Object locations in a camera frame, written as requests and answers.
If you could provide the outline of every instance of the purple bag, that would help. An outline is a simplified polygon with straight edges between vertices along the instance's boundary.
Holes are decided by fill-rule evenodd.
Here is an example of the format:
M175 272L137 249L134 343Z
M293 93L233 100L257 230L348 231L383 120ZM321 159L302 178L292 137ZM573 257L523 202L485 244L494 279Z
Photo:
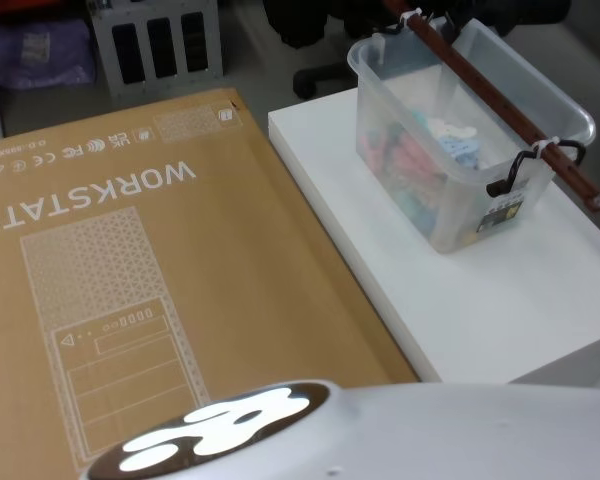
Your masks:
M82 20L0 26L0 85L28 90L93 83L89 39Z

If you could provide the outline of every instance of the brown cardboard surface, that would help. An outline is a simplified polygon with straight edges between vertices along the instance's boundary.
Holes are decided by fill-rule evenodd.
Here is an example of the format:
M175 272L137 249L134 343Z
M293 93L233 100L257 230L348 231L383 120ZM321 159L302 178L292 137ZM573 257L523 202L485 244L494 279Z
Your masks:
M234 91L0 142L0 479L298 378L415 380Z

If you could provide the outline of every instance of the brown stick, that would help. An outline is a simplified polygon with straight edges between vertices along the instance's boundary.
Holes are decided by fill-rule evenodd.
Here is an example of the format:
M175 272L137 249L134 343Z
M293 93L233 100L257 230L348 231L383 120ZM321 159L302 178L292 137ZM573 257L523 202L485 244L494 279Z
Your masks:
M538 127L451 47L420 15L409 17L407 25L525 142L532 145L547 139L547 136ZM549 145L543 150L542 158L582 198L589 210L592 212L600 210L600 191L582 175L559 147L554 144Z

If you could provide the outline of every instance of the clear plastic container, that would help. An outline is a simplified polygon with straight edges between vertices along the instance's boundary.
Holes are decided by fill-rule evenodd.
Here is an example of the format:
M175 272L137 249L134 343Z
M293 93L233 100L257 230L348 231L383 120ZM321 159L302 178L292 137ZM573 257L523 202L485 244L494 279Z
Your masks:
M594 140L591 116L480 22L454 48L549 137ZM356 43L348 60L359 77L358 153L437 251L515 225L553 179L527 159L511 193L487 194L529 145L408 27Z

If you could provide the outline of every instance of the white table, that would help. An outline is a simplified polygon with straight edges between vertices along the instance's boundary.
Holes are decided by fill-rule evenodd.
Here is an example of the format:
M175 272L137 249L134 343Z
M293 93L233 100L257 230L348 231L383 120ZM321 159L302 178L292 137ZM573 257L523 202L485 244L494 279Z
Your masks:
M435 252L355 151L356 90L269 136L425 381L600 386L600 231L551 184L521 224Z

